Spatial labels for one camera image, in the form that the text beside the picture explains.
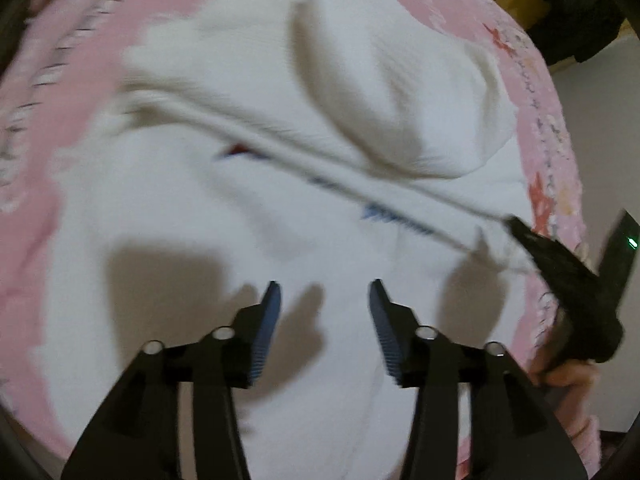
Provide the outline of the person right hand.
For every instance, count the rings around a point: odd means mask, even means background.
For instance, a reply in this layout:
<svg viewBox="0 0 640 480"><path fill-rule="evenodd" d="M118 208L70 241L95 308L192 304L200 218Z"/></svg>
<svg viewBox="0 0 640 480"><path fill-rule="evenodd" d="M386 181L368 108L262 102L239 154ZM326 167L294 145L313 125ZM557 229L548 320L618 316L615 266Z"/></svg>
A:
<svg viewBox="0 0 640 480"><path fill-rule="evenodd" d="M528 377L536 386L552 388L587 387L597 385L600 373L596 364L589 361L568 360L552 365L552 347L547 344L535 354L529 365Z"/></svg>

